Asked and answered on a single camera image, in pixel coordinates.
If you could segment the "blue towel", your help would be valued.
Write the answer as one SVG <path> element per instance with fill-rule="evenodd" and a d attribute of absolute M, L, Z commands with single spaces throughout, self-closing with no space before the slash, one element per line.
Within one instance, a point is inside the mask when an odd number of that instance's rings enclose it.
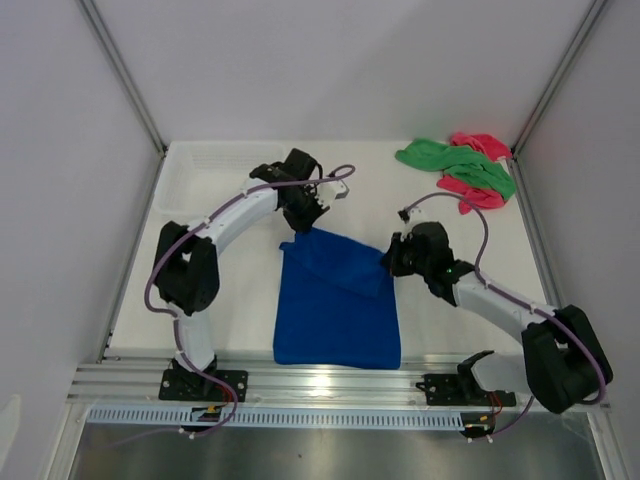
<path fill-rule="evenodd" d="M 321 229 L 297 233 L 279 249 L 276 363 L 400 367 L 394 280 L 381 251 Z"/>

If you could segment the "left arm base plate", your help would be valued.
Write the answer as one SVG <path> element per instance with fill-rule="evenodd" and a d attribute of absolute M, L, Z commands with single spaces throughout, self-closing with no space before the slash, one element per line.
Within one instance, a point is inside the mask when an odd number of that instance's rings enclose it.
<path fill-rule="evenodd" d="M 232 387 L 243 403 L 248 389 L 249 373 L 244 370 L 218 370 L 214 376 Z M 222 385 L 183 369 L 163 372 L 158 398 L 162 401 L 232 403 L 232 394 Z"/>

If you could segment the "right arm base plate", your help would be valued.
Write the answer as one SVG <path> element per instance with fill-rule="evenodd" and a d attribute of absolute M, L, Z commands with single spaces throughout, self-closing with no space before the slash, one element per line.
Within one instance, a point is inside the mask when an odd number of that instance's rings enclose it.
<path fill-rule="evenodd" d="M 503 390 L 483 390 L 471 377 L 461 374 L 424 374 L 415 387 L 429 406 L 514 407 L 516 396 Z"/>

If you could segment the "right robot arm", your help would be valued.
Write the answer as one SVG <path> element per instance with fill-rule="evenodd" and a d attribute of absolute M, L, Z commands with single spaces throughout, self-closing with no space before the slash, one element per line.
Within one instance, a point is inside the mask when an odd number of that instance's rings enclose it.
<path fill-rule="evenodd" d="M 421 222 L 392 235 L 382 266 L 396 277 L 416 275 L 430 293 L 472 312 L 517 341 L 517 354 L 477 353 L 457 367 L 456 389 L 468 403 L 493 391 L 532 396 L 561 414 L 576 404 L 599 402 L 613 371 L 586 313 L 555 308 L 494 283 L 480 269 L 455 258 L 444 226 Z"/>

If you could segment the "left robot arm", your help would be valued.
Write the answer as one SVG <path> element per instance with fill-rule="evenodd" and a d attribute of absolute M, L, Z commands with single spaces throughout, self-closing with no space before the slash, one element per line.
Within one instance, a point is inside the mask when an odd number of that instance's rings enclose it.
<path fill-rule="evenodd" d="M 185 371 L 182 388 L 197 400 L 216 390 L 216 361 L 207 310 L 221 280 L 219 258 L 254 223 L 280 211 L 296 233 L 308 233 L 331 205 L 349 193 L 335 172 L 306 152 L 292 149 L 285 160 L 261 164 L 238 193 L 213 213 L 189 224 L 167 222 L 160 231 L 144 303 L 172 318 L 176 354 Z"/>

